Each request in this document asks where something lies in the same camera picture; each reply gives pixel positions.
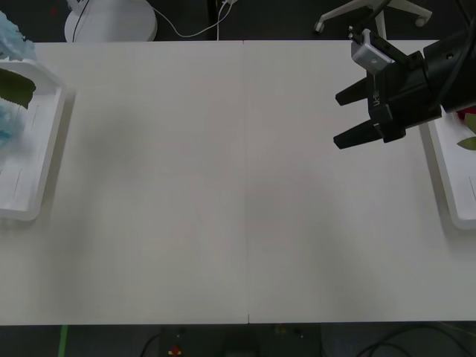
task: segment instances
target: white tray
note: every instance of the white tray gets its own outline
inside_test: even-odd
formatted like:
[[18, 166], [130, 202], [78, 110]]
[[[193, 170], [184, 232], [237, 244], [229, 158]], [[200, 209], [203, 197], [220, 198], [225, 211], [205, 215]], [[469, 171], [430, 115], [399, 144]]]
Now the white tray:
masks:
[[429, 126], [451, 219], [458, 228], [475, 229], [476, 152], [457, 145], [475, 134], [457, 114], [445, 114]]
[[51, 155], [65, 103], [65, 84], [37, 62], [3, 61], [0, 68], [35, 82], [28, 110], [10, 106], [19, 120], [18, 138], [0, 151], [0, 217], [32, 220], [39, 214]]

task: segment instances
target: white table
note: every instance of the white table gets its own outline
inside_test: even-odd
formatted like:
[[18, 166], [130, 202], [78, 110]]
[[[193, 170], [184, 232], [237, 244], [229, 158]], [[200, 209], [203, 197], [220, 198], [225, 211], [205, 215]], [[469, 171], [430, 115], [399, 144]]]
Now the white table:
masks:
[[334, 100], [364, 76], [350, 45], [245, 55], [250, 322], [476, 319], [476, 233], [451, 225], [427, 128], [431, 175], [417, 128], [340, 151], [332, 137], [368, 118]]
[[247, 322], [242, 43], [38, 52], [77, 96], [39, 218], [1, 223], [0, 324]]
[[334, 100], [364, 75], [348, 42], [39, 57], [77, 96], [40, 217], [0, 222], [0, 324], [476, 319], [476, 234], [420, 131], [332, 142], [367, 119]]

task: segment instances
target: artificial leaf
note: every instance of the artificial leaf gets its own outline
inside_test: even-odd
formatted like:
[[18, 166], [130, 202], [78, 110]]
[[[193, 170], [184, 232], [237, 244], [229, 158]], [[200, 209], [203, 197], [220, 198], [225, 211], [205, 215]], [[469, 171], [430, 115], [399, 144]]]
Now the artificial leaf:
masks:
[[35, 89], [32, 80], [0, 68], [0, 98], [28, 109]]
[[475, 151], [476, 150], [476, 136], [473, 138], [467, 138], [458, 143], [458, 145], [464, 149]]
[[464, 124], [476, 134], [476, 114], [467, 113], [464, 116]]

